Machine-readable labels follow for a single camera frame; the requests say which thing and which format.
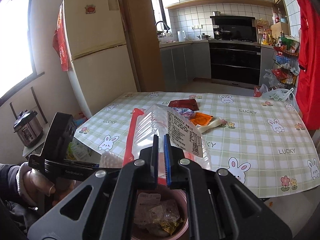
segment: yellow flower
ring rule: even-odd
[[[296,186],[297,185],[297,180],[296,179],[292,179],[290,181],[290,184],[291,184],[292,187]]]

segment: black faucet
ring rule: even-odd
[[[169,26],[164,22],[164,21],[158,21],[157,23],[156,23],[156,26],[157,26],[157,24],[158,23],[163,23],[163,25],[164,25],[164,29],[167,31],[167,33],[168,33],[168,30],[170,30],[170,28],[169,28]]]

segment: blue basket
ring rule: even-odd
[[[285,64],[285,63],[290,63],[290,59],[285,57],[285,56],[278,56],[276,55],[276,61],[282,65],[282,64]]]

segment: sleeve cuff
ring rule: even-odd
[[[21,198],[23,198],[29,205],[31,206],[37,206],[37,203],[32,200],[32,198],[28,195],[26,188],[23,184],[23,175],[26,174],[28,171],[31,171],[32,169],[28,166],[28,163],[23,163],[19,171],[16,175],[16,180],[18,184],[18,193]]]

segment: refrigerator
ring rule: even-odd
[[[87,118],[137,91],[118,0],[63,0],[63,21],[68,76]]]

